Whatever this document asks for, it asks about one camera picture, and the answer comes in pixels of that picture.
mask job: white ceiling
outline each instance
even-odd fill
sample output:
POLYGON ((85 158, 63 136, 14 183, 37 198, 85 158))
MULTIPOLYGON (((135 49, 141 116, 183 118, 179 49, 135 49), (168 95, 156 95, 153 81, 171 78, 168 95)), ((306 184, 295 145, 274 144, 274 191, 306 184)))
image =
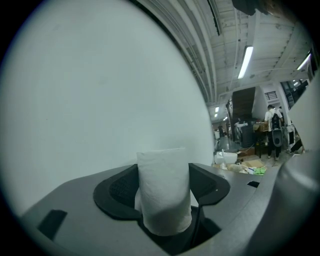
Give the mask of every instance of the white ceiling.
POLYGON ((248 16, 236 10, 231 0, 138 2, 172 34, 209 107, 225 105, 234 90, 272 80, 308 78, 307 72, 303 68, 297 71, 297 67, 307 56, 312 41, 298 22, 293 24, 257 10, 248 16), (244 78, 238 79, 245 47, 249 45, 254 47, 251 61, 244 78))

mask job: ceiling light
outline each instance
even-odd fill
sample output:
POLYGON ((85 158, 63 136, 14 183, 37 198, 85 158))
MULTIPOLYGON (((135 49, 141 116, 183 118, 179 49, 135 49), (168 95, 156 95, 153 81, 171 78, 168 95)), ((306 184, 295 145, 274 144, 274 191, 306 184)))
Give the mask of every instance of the ceiling light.
POLYGON ((243 63, 242 63, 242 67, 241 67, 238 79, 241 79, 245 76, 253 50, 254 50, 253 46, 248 46, 245 49, 244 59, 243 59, 243 63))
POLYGON ((300 64, 300 66, 296 70, 300 70, 308 61, 311 53, 308 54, 308 56, 304 59, 304 61, 300 64))

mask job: white tissue roll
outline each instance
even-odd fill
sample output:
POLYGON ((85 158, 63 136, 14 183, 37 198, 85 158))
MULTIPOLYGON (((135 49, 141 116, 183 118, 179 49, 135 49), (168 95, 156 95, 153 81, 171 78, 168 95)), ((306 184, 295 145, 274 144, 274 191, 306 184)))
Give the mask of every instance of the white tissue roll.
POLYGON ((137 153, 144 226, 173 236, 191 224, 189 164, 185 148, 137 153))

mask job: white container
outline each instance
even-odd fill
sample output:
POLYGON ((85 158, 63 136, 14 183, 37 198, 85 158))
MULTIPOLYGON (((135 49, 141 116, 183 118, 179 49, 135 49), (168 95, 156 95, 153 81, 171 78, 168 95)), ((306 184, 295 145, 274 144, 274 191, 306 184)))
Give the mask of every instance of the white container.
POLYGON ((214 162, 218 165, 222 164, 234 164, 237 161, 238 155, 236 153, 217 152, 214 156, 214 162))

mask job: black pants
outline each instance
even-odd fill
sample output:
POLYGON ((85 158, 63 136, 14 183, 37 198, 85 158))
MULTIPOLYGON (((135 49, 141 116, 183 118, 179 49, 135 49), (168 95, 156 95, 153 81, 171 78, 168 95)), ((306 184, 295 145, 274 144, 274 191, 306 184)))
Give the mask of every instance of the black pants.
POLYGON ((275 157, 278 158, 281 152, 281 146, 275 146, 272 131, 268 132, 268 156, 271 156, 272 150, 275 149, 275 157))
POLYGON ((301 139, 299 139, 291 148, 291 152, 295 152, 302 147, 301 139))

